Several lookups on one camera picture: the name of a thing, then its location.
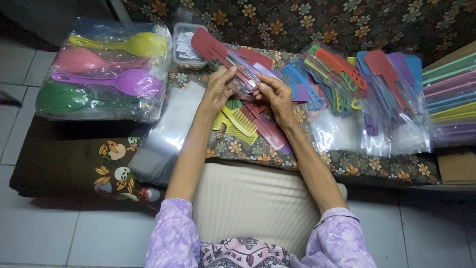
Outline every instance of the pink printed fabric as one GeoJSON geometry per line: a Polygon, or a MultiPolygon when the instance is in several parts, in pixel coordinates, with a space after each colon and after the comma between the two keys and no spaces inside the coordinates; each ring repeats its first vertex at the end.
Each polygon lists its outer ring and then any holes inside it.
{"type": "Polygon", "coordinates": [[[146,268],[376,267],[364,246],[358,219],[345,208],[333,208],[322,215],[301,261],[277,245],[252,237],[200,243],[191,217],[189,201],[166,199],[162,202],[149,241],[146,268]]]}

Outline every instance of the plastic container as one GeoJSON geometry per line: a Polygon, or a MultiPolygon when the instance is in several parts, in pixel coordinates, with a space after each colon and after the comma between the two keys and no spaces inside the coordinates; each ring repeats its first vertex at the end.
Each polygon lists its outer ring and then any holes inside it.
{"type": "Polygon", "coordinates": [[[172,59],[175,63],[179,64],[181,68],[198,70],[207,64],[207,61],[203,59],[201,56],[199,56],[198,53],[197,53],[197,56],[199,57],[199,60],[194,60],[194,59],[187,59],[187,58],[180,57],[180,52],[177,51],[178,38],[180,33],[183,33],[183,32],[195,33],[198,30],[198,28],[203,28],[204,30],[208,31],[208,29],[205,26],[200,24],[179,22],[179,23],[176,23],[174,26],[174,44],[173,44],[172,59]]]}

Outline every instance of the plastic container lid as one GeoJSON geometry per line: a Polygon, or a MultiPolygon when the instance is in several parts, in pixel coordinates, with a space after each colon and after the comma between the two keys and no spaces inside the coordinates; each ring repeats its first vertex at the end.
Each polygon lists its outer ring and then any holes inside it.
{"type": "Polygon", "coordinates": [[[200,57],[200,60],[191,60],[187,58],[180,57],[180,52],[177,51],[177,39],[179,38],[180,33],[182,32],[193,32],[195,33],[198,28],[203,28],[204,30],[208,31],[208,29],[200,24],[193,24],[193,23],[185,23],[185,22],[178,22],[174,26],[174,51],[172,53],[172,59],[175,63],[181,65],[190,65],[190,66],[205,66],[207,61],[200,57]]]}

